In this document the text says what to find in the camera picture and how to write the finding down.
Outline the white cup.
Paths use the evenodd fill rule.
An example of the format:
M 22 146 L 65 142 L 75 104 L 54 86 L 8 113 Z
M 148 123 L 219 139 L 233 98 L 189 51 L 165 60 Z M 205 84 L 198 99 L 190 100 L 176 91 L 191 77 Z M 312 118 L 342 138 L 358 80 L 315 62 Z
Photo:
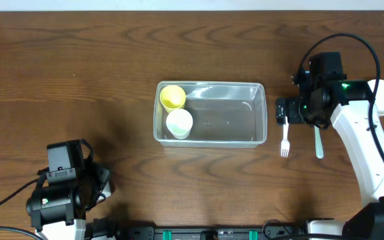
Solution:
M 168 114 L 166 126 L 176 139 L 186 139 L 193 126 L 193 117 L 187 110 L 176 109 Z

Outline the yellow cup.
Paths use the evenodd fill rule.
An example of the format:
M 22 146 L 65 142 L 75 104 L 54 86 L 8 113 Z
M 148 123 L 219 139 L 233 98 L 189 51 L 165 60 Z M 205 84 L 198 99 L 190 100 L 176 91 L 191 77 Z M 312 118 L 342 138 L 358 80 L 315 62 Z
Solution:
M 176 109 L 183 109 L 187 96 L 180 86 L 168 85 L 161 90 L 159 98 L 166 112 L 170 113 Z

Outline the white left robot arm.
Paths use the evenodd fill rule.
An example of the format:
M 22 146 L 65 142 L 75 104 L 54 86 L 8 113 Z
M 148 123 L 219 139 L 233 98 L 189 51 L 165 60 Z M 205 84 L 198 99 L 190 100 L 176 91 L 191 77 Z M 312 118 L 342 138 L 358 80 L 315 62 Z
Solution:
M 38 171 L 26 210 L 42 239 L 94 239 L 86 213 L 111 195 L 110 171 L 96 163 L 85 169 Z

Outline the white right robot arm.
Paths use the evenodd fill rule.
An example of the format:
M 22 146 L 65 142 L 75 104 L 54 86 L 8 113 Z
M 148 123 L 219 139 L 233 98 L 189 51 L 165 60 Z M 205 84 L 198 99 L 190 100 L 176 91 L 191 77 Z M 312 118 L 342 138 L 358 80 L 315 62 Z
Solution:
M 308 124 L 339 134 L 359 184 L 362 210 L 350 220 L 310 220 L 305 233 L 293 239 L 384 239 L 384 130 L 372 102 L 377 93 L 366 81 L 348 81 L 344 74 L 305 72 L 299 95 L 278 98 L 277 124 Z

